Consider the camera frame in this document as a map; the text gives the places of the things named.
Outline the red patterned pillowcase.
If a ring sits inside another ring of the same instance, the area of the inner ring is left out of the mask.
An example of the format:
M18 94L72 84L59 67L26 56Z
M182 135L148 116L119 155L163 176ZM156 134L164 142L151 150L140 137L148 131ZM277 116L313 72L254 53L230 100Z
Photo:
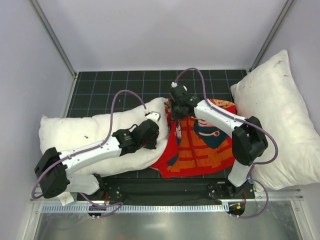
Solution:
M164 106L168 141L161 157L150 166L152 169L167 179L210 175L233 166L231 137L202 119L173 120L169 98Z

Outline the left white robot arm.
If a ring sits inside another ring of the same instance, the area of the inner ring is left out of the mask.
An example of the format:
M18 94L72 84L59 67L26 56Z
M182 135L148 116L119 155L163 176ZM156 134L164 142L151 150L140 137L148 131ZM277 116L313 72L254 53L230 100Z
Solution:
M156 149L159 129L156 122L147 119L133 129L119 129L106 139L84 147L61 152L55 147L49 148L34 169L37 177L35 186L40 187L41 196L45 199L64 192L76 192L101 200L106 194L101 177L96 173L82 175L77 172L102 160L135 153L141 148Z

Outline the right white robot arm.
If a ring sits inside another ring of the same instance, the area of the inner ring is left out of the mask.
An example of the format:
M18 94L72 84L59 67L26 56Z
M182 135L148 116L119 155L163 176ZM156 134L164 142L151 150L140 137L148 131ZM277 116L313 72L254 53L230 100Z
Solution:
M235 158L225 185L230 198L243 193L247 175L254 161L268 148L268 141L258 118L244 118L187 92L185 86L172 83L171 116L174 120L194 119L193 130L206 145L216 149L223 141L231 139Z

